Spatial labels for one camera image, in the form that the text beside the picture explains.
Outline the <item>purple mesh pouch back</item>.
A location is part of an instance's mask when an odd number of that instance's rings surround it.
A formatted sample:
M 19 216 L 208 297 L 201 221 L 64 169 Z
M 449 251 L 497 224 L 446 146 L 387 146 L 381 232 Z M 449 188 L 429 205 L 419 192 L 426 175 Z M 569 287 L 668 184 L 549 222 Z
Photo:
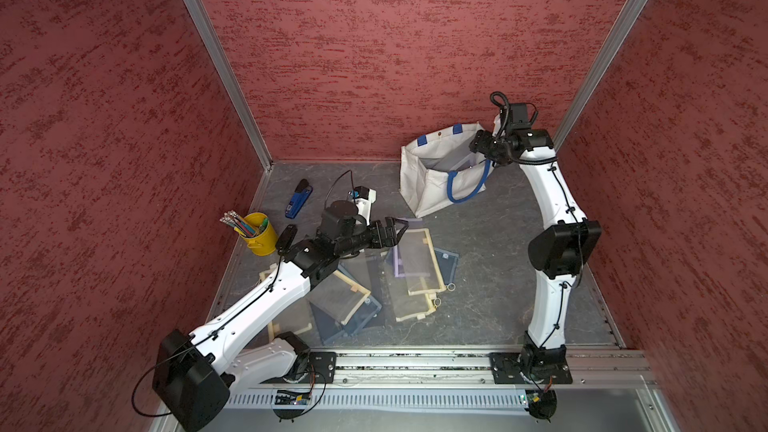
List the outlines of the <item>purple mesh pouch back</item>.
M 404 218 L 404 221 L 408 223 L 410 230 L 422 228 L 424 226 L 424 220 L 422 218 Z M 399 253 L 399 249 L 394 247 L 388 253 L 388 260 L 391 262 L 393 269 L 393 276 L 395 278 L 405 278 L 405 270 L 402 265 L 402 259 Z

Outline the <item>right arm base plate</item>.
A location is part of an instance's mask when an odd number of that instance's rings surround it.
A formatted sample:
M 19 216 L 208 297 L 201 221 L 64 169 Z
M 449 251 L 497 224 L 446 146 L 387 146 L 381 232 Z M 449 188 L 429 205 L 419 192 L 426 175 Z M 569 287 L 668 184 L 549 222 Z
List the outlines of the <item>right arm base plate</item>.
M 519 353 L 490 353 L 494 383 L 530 384 L 544 388 L 548 385 L 570 385 L 573 378 L 566 361 L 566 348 L 539 349 L 525 347 Z

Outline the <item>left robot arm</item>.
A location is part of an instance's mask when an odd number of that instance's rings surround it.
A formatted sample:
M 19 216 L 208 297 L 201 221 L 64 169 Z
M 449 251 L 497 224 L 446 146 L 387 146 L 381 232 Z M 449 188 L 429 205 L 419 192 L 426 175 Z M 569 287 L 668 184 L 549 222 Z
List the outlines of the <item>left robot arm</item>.
M 290 374 L 302 353 L 301 341 L 291 335 L 257 349 L 241 372 L 235 362 L 269 323 L 336 272 L 341 260 L 401 242 L 408 221 L 372 219 L 375 201 L 375 190 L 352 185 L 345 199 L 324 207 L 314 235 L 298 240 L 297 226 L 287 225 L 274 246 L 276 268 L 265 281 L 192 332 L 174 329 L 162 339 L 155 365 L 143 375 L 183 430 L 200 431 L 212 422 L 233 388 Z

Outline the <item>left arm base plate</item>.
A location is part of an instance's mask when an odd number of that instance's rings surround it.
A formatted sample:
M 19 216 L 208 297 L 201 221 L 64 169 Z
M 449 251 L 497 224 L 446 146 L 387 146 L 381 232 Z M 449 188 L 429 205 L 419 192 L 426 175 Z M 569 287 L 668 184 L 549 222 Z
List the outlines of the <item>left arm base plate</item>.
M 335 352 L 302 352 L 281 377 L 285 383 L 309 384 L 319 380 L 321 384 L 334 382 L 338 354 Z

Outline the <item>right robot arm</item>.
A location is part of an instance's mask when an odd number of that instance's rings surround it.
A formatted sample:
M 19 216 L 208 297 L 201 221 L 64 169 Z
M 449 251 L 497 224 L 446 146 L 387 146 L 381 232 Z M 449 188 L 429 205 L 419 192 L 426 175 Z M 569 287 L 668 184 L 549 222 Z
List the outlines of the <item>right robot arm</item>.
M 481 131 L 470 150 L 492 167 L 517 165 L 528 179 L 543 221 L 543 230 L 528 245 L 536 272 L 536 293 L 525 344 L 512 367 L 523 380 L 554 381 L 566 367 L 565 323 L 572 289 L 602 233 L 587 218 L 567 186 L 549 133 L 534 127 L 537 108 L 512 103 L 499 91 L 490 94 L 498 108 L 491 132 Z

